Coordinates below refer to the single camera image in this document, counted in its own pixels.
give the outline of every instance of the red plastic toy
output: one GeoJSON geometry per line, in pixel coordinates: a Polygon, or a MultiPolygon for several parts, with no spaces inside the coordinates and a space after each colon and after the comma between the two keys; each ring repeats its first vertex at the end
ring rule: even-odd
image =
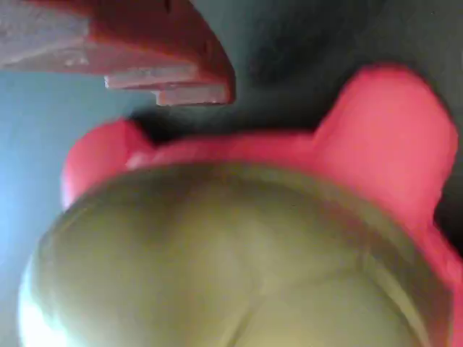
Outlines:
{"type": "Polygon", "coordinates": [[[452,346],[463,346],[463,264],[433,222],[457,133],[432,90],[398,67],[363,69],[315,134],[261,132],[148,141],[127,120],[103,125],[72,149],[64,206],[125,171],[175,163],[246,162],[295,169],[337,183],[399,222],[453,293],[452,346]]]}
{"type": "Polygon", "coordinates": [[[234,101],[234,70],[188,0],[6,0],[0,46],[0,68],[103,75],[158,105],[234,101]]]}

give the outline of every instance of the plastic toy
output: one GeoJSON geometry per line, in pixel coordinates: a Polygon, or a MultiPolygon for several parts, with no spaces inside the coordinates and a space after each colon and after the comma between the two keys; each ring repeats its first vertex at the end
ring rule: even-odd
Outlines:
{"type": "Polygon", "coordinates": [[[25,273],[25,345],[462,347],[462,261],[433,223],[456,147],[399,67],[360,71],[315,134],[103,125],[25,273]]]}
{"type": "Polygon", "coordinates": [[[159,105],[231,103],[234,71],[188,0],[3,0],[0,68],[102,75],[159,105]]]}

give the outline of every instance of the red toy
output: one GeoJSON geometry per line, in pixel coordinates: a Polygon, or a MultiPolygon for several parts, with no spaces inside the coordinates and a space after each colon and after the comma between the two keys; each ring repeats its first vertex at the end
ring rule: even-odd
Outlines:
{"type": "Polygon", "coordinates": [[[0,46],[0,68],[101,75],[162,106],[234,101],[228,57],[188,0],[6,0],[0,46]]]}
{"type": "Polygon", "coordinates": [[[126,171],[175,163],[264,163],[347,187],[381,206],[414,240],[453,293],[453,347],[463,346],[463,264],[433,222],[451,170],[457,133],[416,75],[370,67],[342,90],[315,134],[260,132],[191,137],[156,145],[127,120],[83,137],[64,167],[65,208],[126,171]]]}

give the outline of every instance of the round ear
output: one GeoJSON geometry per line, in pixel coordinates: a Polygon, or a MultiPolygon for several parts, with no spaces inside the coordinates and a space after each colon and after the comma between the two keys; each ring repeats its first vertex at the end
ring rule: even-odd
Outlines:
{"type": "Polygon", "coordinates": [[[399,67],[363,69],[315,134],[315,166],[409,227],[432,221],[458,135],[433,91],[399,67]]]}
{"type": "Polygon", "coordinates": [[[61,175],[63,206],[68,208],[95,184],[127,170],[136,153],[155,147],[128,120],[101,125],[77,141],[64,163],[61,175]]]}

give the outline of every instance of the dark gray surface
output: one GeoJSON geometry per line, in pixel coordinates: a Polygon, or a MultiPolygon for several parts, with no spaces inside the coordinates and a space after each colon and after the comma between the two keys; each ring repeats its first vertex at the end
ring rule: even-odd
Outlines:
{"type": "MultiPolygon", "coordinates": [[[[463,127],[460,0],[194,0],[237,70],[233,106],[154,110],[172,134],[313,129],[363,64],[400,61],[442,96],[463,127]]],[[[74,141],[152,103],[100,79],[0,72],[0,346],[14,346],[15,293],[27,255],[59,214],[59,174],[74,141]]],[[[459,242],[461,155],[438,219],[459,242]]]]}

